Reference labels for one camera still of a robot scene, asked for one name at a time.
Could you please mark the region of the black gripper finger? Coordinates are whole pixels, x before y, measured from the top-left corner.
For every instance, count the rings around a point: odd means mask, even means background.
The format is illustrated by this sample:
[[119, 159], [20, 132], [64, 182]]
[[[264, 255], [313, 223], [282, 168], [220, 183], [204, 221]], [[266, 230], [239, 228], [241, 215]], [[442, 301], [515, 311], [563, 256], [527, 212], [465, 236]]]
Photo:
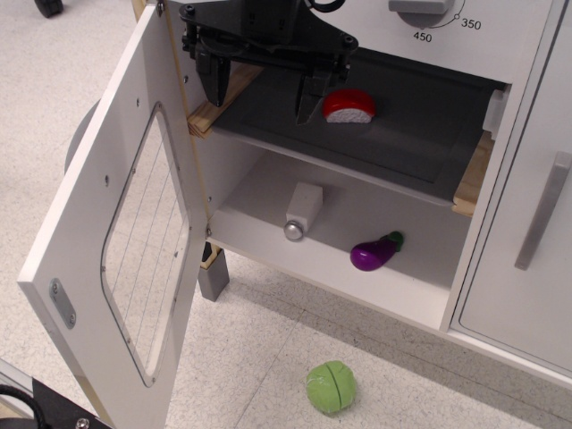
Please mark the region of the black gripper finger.
[[197, 51], [196, 71], [207, 100], [216, 107], [221, 107], [229, 86], [231, 61], [208, 51]]
[[332, 85], [334, 73], [326, 69], [315, 69], [301, 75], [297, 95], [296, 124], [308, 123], [328, 88]]

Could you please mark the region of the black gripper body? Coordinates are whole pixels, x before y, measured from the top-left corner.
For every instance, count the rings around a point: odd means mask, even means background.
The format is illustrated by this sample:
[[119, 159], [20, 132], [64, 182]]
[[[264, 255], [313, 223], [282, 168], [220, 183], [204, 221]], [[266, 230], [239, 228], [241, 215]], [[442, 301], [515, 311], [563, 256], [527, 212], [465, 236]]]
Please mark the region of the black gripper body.
[[307, 76], [343, 74], [358, 40], [320, 19], [307, 1], [210, 1], [180, 8], [183, 49], [197, 72], [224, 79], [232, 62], [281, 68]]

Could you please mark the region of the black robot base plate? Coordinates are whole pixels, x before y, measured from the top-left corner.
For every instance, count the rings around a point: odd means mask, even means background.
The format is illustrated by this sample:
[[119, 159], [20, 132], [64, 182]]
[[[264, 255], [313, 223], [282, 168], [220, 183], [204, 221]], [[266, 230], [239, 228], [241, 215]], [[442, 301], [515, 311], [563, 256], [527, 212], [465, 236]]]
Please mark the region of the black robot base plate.
[[1, 427], [110, 428], [110, 425], [2, 359]]

